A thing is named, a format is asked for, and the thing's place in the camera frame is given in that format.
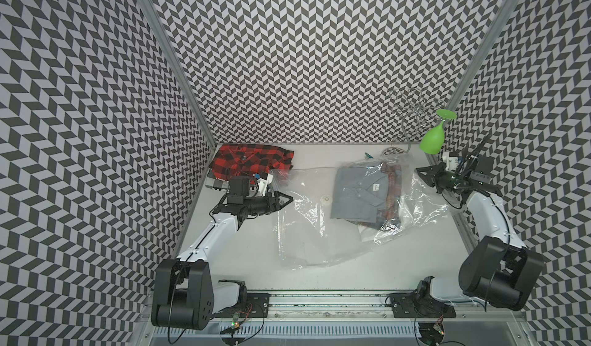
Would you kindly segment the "black white plaid shirt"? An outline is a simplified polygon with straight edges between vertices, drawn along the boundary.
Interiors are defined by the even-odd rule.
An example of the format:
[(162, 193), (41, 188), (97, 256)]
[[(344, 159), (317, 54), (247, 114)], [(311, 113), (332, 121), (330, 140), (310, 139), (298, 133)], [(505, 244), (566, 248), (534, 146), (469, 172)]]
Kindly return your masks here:
[(222, 180), (215, 177), (212, 170), (209, 170), (206, 175), (205, 186), (208, 189), (213, 189), (217, 191), (229, 190), (229, 182), (227, 180)]

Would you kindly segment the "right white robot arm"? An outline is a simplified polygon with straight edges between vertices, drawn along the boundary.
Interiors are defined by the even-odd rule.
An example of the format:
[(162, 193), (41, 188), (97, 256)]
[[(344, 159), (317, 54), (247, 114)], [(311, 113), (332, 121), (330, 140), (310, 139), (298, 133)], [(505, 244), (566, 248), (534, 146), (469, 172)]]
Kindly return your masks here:
[(478, 298), (495, 308), (524, 308), (541, 272), (544, 258), (518, 237), (503, 206), (501, 191), (472, 173), (450, 172), (446, 164), (416, 169), (423, 182), (440, 195), (460, 196), (472, 214), (480, 241), (460, 266), (463, 298)]

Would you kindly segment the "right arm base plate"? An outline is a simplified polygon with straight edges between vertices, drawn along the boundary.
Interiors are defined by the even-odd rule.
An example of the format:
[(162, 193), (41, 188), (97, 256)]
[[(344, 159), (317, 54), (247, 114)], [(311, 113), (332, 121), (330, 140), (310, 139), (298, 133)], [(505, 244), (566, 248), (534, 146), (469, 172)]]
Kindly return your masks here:
[(437, 301), (430, 295), (417, 296), (415, 292), (391, 293), (387, 304), (395, 318), (455, 318), (456, 311), (451, 305)]

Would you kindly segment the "clear plastic vacuum bag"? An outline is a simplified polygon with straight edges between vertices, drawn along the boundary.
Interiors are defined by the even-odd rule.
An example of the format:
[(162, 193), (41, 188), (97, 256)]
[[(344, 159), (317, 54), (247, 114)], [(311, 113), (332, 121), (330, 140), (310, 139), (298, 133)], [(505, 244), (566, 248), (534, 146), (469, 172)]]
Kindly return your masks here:
[[(382, 231), (358, 222), (332, 219), (336, 171), (344, 166), (392, 161), (402, 167), (401, 226)], [(358, 258), (400, 236), (434, 225), (451, 216), (451, 207), (430, 189), (403, 153), (343, 163), (336, 167), (291, 169), (273, 173), (272, 188), (294, 198), (275, 221), (279, 257), (293, 269), (332, 266)]]

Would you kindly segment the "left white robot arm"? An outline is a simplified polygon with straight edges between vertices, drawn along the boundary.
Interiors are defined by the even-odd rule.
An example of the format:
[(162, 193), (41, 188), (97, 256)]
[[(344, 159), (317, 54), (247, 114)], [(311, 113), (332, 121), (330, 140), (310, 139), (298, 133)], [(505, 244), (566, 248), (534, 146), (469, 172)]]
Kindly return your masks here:
[(155, 271), (151, 322), (156, 327), (203, 330), (213, 315), (247, 306), (244, 281), (215, 284), (210, 261), (222, 252), (243, 223), (278, 212), (294, 198), (282, 192), (248, 197), (226, 194), (210, 212), (211, 222), (197, 240), (176, 258), (162, 261)]

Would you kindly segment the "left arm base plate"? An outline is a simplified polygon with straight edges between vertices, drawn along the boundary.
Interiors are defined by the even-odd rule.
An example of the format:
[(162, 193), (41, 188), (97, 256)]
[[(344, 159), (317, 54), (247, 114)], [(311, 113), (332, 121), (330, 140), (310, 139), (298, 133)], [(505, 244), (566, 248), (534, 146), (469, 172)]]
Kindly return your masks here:
[(210, 316), (210, 319), (232, 318), (235, 313), (240, 312), (242, 318), (248, 315), (251, 318), (267, 318), (269, 313), (269, 301), (271, 294), (268, 292), (249, 292), (243, 304), (236, 304), (227, 307)]

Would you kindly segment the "grey cloth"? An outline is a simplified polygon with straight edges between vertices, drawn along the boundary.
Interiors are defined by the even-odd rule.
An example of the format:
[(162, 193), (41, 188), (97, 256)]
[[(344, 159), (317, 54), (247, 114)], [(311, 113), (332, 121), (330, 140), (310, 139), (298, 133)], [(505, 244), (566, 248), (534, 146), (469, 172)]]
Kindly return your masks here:
[(377, 225), (386, 220), (389, 175), (383, 163), (362, 163), (336, 171), (332, 194), (332, 219)]

